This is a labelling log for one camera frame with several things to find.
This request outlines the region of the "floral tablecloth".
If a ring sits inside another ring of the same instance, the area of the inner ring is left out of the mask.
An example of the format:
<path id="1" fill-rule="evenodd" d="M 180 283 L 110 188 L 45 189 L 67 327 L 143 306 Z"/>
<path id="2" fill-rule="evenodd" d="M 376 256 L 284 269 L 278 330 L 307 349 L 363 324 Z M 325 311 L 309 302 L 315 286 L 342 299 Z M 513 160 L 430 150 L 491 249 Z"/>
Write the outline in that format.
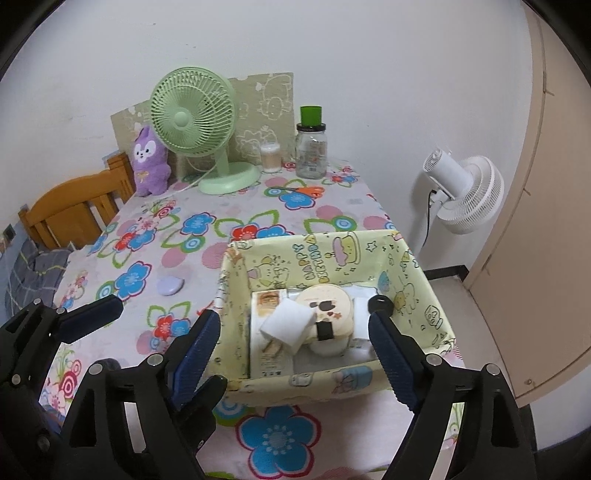
<path id="1" fill-rule="evenodd" d="M 325 193 L 280 195 L 283 187 L 304 186 Z M 204 195 L 181 181 L 162 199 L 130 199 L 94 244 L 70 255 L 54 300 L 72 310 L 116 295 L 122 315 L 59 348 L 41 404 L 63 418 L 94 361 L 134 366 L 165 351 L 205 309 L 217 311 L 221 263 L 232 242 L 362 230 L 398 231 L 349 166 L 332 166 L 315 181 L 287 165 L 228 195 Z M 185 283 L 164 297 L 156 283 L 169 275 Z M 217 429 L 198 459 L 209 475 L 239 479 L 344 479 L 383 470 L 412 417 L 389 383 L 373 393 L 272 406 L 245 405 L 226 393 L 214 415 Z"/>

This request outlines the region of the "purple plush toy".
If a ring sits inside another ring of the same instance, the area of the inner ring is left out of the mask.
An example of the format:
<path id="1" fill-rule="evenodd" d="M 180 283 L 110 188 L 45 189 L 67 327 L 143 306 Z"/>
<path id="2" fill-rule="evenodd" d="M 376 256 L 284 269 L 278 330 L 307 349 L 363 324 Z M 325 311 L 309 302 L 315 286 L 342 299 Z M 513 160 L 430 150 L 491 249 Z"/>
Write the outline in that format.
<path id="1" fill-rule="evenodd" d="M 167 190 L 171 174 L 168 150 L 149 125 L 141 128 L 134 141 L 131 165 L 137 196 L 160 195 Z"/>

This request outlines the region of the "orange handled scissors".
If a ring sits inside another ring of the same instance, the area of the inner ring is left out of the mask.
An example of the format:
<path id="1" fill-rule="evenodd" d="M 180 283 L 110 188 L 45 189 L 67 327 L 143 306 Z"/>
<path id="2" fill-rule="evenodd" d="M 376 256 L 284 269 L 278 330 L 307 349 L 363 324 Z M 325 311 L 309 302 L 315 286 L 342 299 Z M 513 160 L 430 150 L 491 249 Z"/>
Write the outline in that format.
<path id="1" fill-rule="evenodd" d="M 325 193 L 325 189 L 320 186 L 304 186 L 304 187 L 283 187 L 280 189 L 280 195 L 287 195 L 290 193 L 300 193 L 312 199 L 321 198 Z"/>

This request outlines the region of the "white remote with sticker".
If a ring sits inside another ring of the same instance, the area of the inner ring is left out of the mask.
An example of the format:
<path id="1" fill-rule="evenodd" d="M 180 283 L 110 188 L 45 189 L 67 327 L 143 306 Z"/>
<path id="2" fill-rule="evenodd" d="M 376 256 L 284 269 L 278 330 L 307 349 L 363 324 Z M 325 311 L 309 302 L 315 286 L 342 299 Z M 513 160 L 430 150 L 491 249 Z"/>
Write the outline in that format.
<path id="1" fill-rule="evenodd" d="M 249 321 L 249 377 L 252 379 L 294 374 L 294 356 L 280 341 L 260 330 L 286 298 L 284 289 L 252 293 Z"/>

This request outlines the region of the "cream round tape measure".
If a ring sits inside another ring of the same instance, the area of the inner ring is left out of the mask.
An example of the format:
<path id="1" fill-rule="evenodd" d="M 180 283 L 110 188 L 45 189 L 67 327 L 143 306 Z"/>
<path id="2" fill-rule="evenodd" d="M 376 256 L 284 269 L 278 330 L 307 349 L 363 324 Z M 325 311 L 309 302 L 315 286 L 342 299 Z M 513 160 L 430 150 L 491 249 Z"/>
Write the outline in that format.
<path id="1" fill-rule="evenodd" d="M 344 353 L 353 334 L 353 302 L 349 294 L 342 287 L 320 284 L 298 294 L 295 302 L 314 308 L 317 314 L 304 345 L 321 357 Z"/>

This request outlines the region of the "white 45W power adapter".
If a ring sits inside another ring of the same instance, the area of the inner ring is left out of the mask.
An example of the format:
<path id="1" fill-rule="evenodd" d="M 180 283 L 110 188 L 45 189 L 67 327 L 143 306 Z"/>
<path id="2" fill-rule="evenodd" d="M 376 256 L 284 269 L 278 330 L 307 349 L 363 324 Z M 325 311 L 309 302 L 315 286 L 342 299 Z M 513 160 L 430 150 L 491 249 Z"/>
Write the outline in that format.
<path id="1" fill-rule="evenodd" d="M 373 287 L 351 286 L 348 288 L 353 302 L 353 334 L 346 354 L 354 363 L 365 363 L 376 359 L 369 336 L 369 301 L 377 294 Z"/>

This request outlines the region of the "glass jar green lid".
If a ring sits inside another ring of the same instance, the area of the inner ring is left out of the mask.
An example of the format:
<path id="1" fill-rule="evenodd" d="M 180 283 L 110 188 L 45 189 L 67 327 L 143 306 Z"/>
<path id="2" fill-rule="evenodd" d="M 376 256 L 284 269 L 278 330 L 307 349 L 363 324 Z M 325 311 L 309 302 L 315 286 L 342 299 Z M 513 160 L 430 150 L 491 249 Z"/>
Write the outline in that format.
<path id="1" fill-rule="evenodd" d="M 327 126 L 322 121 L 322 107 L 304 105 L 300 113 L 295 136 L 295 172 L 298 177 L 319 180 L 328 169 Z"/>

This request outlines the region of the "small white plug charger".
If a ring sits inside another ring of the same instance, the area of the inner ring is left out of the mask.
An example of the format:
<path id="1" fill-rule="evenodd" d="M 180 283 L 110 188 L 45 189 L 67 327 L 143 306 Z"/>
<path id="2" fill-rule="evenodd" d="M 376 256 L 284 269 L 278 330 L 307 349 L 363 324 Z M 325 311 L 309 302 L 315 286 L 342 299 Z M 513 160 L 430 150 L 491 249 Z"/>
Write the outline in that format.
<path id="1" fill-rule="evenodd" d="M 295 355 L 307 339 L 316 317 L 314 308 L 286 298 L 264 319 L 259 331 L 266 338 L 280 342 L 290 355 Z"/>

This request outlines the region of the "grey plaid bedding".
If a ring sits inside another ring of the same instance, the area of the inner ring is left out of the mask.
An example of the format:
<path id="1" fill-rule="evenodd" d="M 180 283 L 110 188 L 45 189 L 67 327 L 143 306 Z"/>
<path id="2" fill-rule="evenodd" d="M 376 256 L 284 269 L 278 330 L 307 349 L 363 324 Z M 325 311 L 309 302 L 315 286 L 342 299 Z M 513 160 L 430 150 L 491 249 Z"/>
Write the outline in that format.
<path id="1" fill-rule="evenodd" d="M 3 307 L 12 318 L 34 300 L 55 306 L 55 295 L 65 273 L 68 249 L 46 250 L 26 239 L 20 247 L 8 275 Z"/>

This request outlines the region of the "white standing fan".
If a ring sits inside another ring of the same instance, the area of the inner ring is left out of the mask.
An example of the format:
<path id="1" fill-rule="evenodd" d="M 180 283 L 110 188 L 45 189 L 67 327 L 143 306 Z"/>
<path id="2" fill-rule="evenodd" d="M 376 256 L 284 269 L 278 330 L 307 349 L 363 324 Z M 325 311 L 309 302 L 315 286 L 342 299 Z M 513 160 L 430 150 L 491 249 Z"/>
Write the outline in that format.
<path id="1" fill-rule="evenodd" d="M 425 238 L 415 254 L 427 244 L 436 221 L 452 234 L 467 235 L 493 219 L 502 206 L 504 178 L 485 156 L 457 161 L 437 148 L 425 160 L 423 173 L 433 188 L 427 200 Z"/>

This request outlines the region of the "yellow cartoon fabric storage box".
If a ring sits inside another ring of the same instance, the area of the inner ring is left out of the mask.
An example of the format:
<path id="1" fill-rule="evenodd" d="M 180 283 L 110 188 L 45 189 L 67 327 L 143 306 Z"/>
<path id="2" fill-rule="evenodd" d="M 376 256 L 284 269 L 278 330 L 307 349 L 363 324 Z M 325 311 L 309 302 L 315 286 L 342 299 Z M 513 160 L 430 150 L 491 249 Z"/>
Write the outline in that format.
<path id="1" fill-rule="evenodd" d="M 370 300 L 428 354 L 456 336 L 415 255 L 394 230 L 310 233 L 228 245 L 207 370 L 249 406 L 373 393 L 388 380 L 370 343 Z"/>

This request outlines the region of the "clear cotton swab container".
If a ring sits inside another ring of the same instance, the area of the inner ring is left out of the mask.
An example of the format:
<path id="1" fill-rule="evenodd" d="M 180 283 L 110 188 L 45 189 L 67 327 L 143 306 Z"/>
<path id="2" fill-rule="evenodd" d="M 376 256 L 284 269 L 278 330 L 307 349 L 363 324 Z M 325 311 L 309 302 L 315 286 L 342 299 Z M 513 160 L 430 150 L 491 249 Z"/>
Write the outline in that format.
<path id="1" fill-rule="evenodd" d="M 259 146 L 260 162 L 264 173 L 280 172 L 283 168 L 283 156 L 281 155 L 280 144 L 264 143 Z"/>

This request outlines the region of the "beige cartoon placemat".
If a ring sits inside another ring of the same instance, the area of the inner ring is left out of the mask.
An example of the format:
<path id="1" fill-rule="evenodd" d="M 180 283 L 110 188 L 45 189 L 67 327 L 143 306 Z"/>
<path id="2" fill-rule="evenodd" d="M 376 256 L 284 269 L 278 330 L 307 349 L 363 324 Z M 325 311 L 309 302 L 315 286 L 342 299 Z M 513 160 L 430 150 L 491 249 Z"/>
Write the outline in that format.
<path id="1" fill-rule="evenodd" d="M 294 151 L 296 139 L 296 102 L 294 74 L 276 72 L 254 74 L 229 80 L 238 102 L 235 135 L 228 143 L 228 159 L 259 164 L 259 146 L 277 143 L 287 158 Z M 117 147 L 132 154 L 132 142 L 149 123 L 147 100 L 120 110 L 111 116 Z"/>

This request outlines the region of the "lavender oval case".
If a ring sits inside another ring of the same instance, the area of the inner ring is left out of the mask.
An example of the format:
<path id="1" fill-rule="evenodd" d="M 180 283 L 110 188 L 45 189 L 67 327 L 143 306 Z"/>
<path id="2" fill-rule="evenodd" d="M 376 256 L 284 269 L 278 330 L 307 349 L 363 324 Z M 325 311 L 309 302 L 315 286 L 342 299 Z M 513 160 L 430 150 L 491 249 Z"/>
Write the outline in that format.
<path id="1" fill-rule="evenodd" d="M 177 276 L 165 276 L 156 283 L 156 291 L 159 295 L 168 297 L 178 293 L 184 286 L 185 281 Z"/>

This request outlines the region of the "beige wooden door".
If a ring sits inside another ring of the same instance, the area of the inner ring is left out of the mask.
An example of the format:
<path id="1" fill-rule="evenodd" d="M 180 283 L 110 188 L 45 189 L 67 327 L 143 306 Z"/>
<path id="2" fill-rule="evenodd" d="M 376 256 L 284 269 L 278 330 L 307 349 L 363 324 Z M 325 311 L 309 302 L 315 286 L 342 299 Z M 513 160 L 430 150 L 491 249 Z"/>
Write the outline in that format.
<path id="1" fill-rule="evenodd" d="M 465 281 L 520 406 L 590 364 L 590 85 L 551 26 L 525 12 L 533 88 L 522 154 Z"/>

